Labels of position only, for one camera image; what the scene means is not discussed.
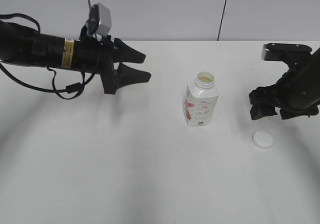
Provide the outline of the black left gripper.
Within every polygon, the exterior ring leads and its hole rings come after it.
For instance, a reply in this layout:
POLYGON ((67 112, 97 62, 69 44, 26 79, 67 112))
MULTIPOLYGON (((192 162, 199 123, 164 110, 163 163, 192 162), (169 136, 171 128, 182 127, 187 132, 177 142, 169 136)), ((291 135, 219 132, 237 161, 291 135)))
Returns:
POLYGON ((150 81, 151 73, 124 64, 142 64, 145 59, 145 54, 131 48, 121 39, 115 38, 112 41, 111 35, 103 36, 100 40, 81 35, 74 48, 74 64, 80 66, 82 74, 90 74, 83 80, 83 85, 86 86, 99 75, 103 92, 111 95, 114 95, 117 89, 150 81), (116 71, 114 62, 120 63, 116 71))

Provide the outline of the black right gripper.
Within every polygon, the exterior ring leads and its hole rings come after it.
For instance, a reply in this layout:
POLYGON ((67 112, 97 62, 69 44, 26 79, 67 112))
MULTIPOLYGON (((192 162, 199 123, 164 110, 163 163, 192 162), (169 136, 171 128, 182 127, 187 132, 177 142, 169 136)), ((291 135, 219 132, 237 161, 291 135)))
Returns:
POLYGON ((252 105, 250 109, 251 120, 256 121, 264 117, 276 116, 275 108, 280 108, 282 120, 289 120, 296 117, 311 117, 319 114, 319 101, 305 109, 294 109, 284 101, 282 87, 288 83, 289 73, 284 73, 282 77, 273 85, 259 86, 249 93, 249 101, 252 105))

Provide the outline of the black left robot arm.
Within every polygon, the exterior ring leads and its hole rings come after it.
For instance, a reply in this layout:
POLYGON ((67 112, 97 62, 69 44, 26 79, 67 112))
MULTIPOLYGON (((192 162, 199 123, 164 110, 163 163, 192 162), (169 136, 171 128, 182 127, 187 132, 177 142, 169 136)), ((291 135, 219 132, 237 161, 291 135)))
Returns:
POLYGON ((142 64, 145 54, 119 38, 101 41, 84 36, 81 40, 39 33, 13 22, 0 23, 0 59, 6 64, 62 69, 99 75, 105 94, 122 87, 147 83, 151 74, 126 63, 142 64))

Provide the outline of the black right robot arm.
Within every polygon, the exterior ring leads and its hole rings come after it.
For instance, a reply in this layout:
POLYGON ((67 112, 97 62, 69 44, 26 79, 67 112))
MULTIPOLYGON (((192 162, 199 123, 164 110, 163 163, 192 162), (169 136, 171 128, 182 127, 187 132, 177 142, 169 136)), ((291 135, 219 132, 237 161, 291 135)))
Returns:
POLYGON ((320 51, 304 44, 267 43, 261 56, 264 61, 287 64, 288 70, 275 84, 250 92, 251 119, 276 116, 276 108, 283 120, 318 115, 320 51))

